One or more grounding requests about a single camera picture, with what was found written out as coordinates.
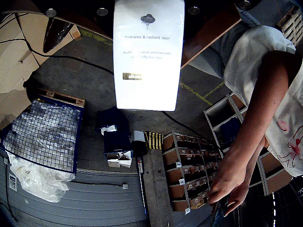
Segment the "person's hand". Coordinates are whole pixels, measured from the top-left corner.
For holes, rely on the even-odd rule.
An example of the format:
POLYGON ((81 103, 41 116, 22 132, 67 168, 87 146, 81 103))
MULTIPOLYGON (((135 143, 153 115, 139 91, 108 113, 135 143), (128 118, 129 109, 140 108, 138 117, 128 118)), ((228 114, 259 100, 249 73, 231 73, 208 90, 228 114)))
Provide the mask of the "person's hand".
POLYGON ((214 204, 244 182, 248 160, 229 150, 219 165, 208 193, 209 204, 214 204))
POLYGON ((231 213, 233 210, 235 210, 238 206, 240 206, 249 191, 249 185, 247 183, 242 183, 241 185, 235 187, 229 196, 229 202, 224 214, 224 217, 226 217, 229 213, 231 213))

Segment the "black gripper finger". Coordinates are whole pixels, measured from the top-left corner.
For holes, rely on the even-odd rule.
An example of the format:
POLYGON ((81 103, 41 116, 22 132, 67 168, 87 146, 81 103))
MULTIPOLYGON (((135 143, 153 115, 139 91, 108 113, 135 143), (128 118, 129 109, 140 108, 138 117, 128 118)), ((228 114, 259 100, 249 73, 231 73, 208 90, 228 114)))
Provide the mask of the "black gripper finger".
POLYGON ((250 10, 255 0, 185 0, 184 38, 192 38, 202 26, 220 10, 235 4, 239 9, 250 10))
POLYGON ((100 26, 112 26, 113 0, 35 0, 36 6, 45 13, 54 9, 58 17, 83 17, 100 26))

